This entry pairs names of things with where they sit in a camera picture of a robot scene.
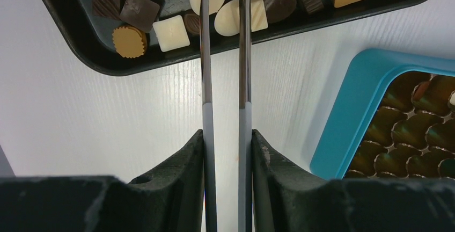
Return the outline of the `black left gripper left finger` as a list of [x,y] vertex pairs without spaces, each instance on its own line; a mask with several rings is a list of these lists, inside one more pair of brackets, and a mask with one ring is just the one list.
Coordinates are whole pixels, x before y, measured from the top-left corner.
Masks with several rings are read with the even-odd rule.
[[1,179],[1,231],[200,231],[203,133],[129,183],[113,176]]

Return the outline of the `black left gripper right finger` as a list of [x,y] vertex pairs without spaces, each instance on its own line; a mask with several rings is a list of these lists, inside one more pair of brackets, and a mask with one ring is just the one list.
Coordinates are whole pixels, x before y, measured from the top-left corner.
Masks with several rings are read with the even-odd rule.
[[324,180],[252,131],[256,231],[454,231],[451,179]]

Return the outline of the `steel tongs white handle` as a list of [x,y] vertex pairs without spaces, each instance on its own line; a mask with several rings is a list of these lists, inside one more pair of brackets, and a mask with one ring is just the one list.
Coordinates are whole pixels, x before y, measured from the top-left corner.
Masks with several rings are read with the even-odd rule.
[[251,0],[240,0],[234,47],[210,54],[215,38],[202,0],[202,130],[206,231],[253,231]]

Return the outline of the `teal chocolate box with dividers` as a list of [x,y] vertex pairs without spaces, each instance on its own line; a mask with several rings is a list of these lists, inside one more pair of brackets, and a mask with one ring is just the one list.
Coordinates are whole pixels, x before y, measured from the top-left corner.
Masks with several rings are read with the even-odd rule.
[[310,163],[323,178],[454,178],[454,60],[367,49]]

